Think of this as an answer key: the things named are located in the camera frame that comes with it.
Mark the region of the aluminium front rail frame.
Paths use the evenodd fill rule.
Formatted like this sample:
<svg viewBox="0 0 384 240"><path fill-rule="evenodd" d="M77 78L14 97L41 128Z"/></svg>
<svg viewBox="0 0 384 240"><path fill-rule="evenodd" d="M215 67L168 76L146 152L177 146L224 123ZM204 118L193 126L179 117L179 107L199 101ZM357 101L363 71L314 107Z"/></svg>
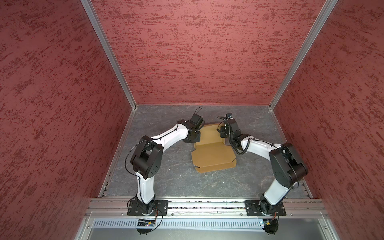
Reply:
<svg viewBox="0 0 384 240"><path fill-rule="evenodd" d="M257 200L236 198L160 198L155 201L157 210L144 215L129 198L96 198L91 199L75 238L88 240L96 228L142 229L144 226L139 222L143 220L155 221L148 230L262 231L268 217L256 210L257 203ZM280 223L314 220L326 240L339 239L320 199L284 199L272 216Z"/></svg>

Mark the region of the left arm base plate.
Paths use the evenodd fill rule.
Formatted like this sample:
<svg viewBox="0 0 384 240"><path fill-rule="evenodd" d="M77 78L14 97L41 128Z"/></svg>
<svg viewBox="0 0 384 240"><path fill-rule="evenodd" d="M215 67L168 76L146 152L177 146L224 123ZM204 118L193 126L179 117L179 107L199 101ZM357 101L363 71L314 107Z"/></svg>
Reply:
<svg viewBox="0 0 384 240"><path fill-rule="evenodd" d="M168 211L168 200L152 200L148 204L142 203L134 198L127 203L128 216L166 216Z"/></svg>

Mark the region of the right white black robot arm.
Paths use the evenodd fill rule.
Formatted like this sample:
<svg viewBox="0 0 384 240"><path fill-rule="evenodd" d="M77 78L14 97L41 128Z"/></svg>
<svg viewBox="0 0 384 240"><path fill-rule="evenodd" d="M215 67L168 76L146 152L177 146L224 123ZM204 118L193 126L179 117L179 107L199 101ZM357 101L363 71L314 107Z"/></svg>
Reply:
<svg viewBox="0 0 384 240"><path fill-rule="evenodd" d="M273 144L259 140L248 134L242 134L239 130L233 131L229 125L223 125L217 131L221 138L228 140L238 155L252 153L270 161L275 179L260 197L258 207L266 216L277 211L283 198L309 172L300 154L290 143Z"/></svg>

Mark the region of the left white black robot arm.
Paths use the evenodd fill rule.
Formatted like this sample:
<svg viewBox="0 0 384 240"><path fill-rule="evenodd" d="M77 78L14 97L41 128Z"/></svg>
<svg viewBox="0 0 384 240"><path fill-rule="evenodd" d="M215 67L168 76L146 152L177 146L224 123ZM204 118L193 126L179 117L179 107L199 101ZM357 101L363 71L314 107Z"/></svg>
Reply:
<svg viewBox="0 0 384 240"><path fill-rule="evenodd" d="M159 171L163 153L179 141L185 143L198 143L200 129L205 121L198 119L196 122L180 120L171 129L157 136L143 136L131 158L134 175L137 178L138 192L136 201L145 211L154 208L155 174Z"/></svg>

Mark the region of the left small circuit board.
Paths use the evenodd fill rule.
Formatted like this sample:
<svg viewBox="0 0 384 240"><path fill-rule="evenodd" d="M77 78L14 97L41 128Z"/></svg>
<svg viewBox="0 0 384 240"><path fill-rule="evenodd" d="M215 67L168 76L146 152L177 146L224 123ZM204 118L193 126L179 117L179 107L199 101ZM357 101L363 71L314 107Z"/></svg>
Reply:
<svg viewBox="0 0 384 240"><path fill-rule="evenodd" d="M148 227L153 228L157 224L156 220L145 220L145 219L138 219L138 227Z"/></svg>

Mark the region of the aluminium corner post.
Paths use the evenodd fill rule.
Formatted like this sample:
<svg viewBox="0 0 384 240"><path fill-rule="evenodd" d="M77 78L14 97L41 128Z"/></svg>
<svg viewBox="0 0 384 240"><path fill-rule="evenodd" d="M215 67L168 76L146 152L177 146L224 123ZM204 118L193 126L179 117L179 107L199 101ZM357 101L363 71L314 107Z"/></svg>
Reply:
<svg viewBox="0 0 384 240"><path fill-rule="evenodd" d="M283 96L283 93L285 92L289 83L293 79L295 73L299 69L301 63L303 62L303 60L306 57L309 50L311 49L313 43L315 42L317 36L319 35L320 31L322 30L324 24L326 23L327 19L331 15L331 13L332 13L332 11L335 8L337 3L338 3L338 0L326 0L325 1L324 5L321 8L317 18L315 19L309 33L307 34L303 44L301 45L300 50L298 51L293 63L291 64L287 74L285 75L278 91L276 92L271 103L269 104L269 109L271 112L274 111L279 100Z"/></svg>
<svg viewBox="0 0 384 240"><path fill-rule="evenodd" d="M97 16L96 10L90 0L81 0L83 8L86 11L86 14L95 30L95 33L105 51L105 54L115 72L115 75L125 93L125 96L131 106L131 108L135 111L137 109L137 103L133 97L133 94L129 88L129 85L126 81L126 78L123 74L123 71L118 63L118 60L113 52L113 49L108 41L108 38L105 34L105 31L102 27L102 24Z"/></svg>

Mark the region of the right aluminium corner post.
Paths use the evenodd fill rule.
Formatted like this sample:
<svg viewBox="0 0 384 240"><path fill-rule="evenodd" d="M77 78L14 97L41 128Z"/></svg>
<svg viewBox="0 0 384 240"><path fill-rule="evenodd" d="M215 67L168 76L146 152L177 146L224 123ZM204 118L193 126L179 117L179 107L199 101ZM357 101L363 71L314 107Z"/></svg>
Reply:
<svg viewBox="0 0 384 240"><path fill-rule="evenodd" d="M317 18L315 19L309 33L307 34L303 44L301 45L300 50L298 51L293 63L291 64L287 74L285 75L278 91L276 92L271 103L269 104L269 109L271 112L274 111L279 100L283 96L283 93L285 92L289 83L293 79L295 73L299 69L301 63L303 62L303 60L306 57L309 50L311 49L313 43L315 42L317 36L319 35L320 31L322 30L324 24L326 23L327 19L331 15L331 13L332 13L332 11L335 8L337 3L338 3L338 0L326 0L325 1L324 5L321 8Z"/></svg>

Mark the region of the small circuit board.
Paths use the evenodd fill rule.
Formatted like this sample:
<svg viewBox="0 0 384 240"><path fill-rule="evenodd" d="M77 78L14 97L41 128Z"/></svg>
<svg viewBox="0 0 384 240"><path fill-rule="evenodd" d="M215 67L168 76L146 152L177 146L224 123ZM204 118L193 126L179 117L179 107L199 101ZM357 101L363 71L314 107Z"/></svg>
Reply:
<svg viewBox="0 0 384 240"><path fill-rule="evenodd" d="M145 219L138 219L138 227L148 227L153 228L157 224L156 220L145 220Z"/></svg>
<svg viewBox="0 0 384 240"><path fill-rule="evenodd" d="M275 220L263 219L263 228L271 228L274 225Z"/></svg>

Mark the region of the right small circuit board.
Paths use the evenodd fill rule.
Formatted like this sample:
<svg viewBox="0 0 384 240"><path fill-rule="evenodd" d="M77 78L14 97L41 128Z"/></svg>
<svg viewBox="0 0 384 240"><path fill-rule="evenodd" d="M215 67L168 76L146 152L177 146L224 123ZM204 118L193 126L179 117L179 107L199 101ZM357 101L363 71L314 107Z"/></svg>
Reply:
<svg viewBox="0 0 384 240"><path fill-rule="evenodd" d="M274 225L275 220L263 219L263 228L271 228Z"/></svg>

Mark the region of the brown cardboard box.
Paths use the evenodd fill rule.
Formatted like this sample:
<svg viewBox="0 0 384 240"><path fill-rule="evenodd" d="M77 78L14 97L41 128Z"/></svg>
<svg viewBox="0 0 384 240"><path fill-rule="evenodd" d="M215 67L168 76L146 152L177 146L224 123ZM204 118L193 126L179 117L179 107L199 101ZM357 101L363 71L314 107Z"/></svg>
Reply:
<svg viewBox="0 0 384 240"><path fill-rule="evenodd" d="M225 139L221 138L217 128L217 124L205 125L200 130L201 140L194 144L192 161L199 173L231 169L237 165L232 147L225 144Z"/></svg>

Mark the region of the left aluminium corner post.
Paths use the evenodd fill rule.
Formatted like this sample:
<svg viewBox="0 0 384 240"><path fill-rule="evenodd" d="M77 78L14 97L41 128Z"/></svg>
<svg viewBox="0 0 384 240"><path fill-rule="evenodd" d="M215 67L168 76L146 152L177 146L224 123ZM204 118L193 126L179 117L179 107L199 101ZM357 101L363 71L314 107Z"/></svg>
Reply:
<svg viewBox="0 0 384 240"><path fill-rule="evenodd" d="M97 16L96 10L90 0L81 0L83 8L86 11L86 14L95 30L95 33L105 51L105 54L115 72L115 75L125 93L125 96L131 106L131 108L135 111L137 109L137 103L133 97L133 94L129 88L129 85L126 81L126 78L123 74L123 71L118 63L118 60L113 52L113 49L108 41L108 38L105 34L105 31L102 27L102 24Z"/></svg>

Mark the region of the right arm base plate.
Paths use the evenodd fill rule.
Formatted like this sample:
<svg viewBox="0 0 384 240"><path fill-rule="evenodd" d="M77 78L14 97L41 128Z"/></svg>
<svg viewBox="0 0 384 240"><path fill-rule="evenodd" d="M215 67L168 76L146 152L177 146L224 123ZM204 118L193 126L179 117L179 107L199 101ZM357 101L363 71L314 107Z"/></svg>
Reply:
<svg viewBox="0 0 384 240"><path fill-rule="evenodd" d="M282 201L271 205L267 200L246 200L244 204L249 217L285 217L287 215Z"/></svg>

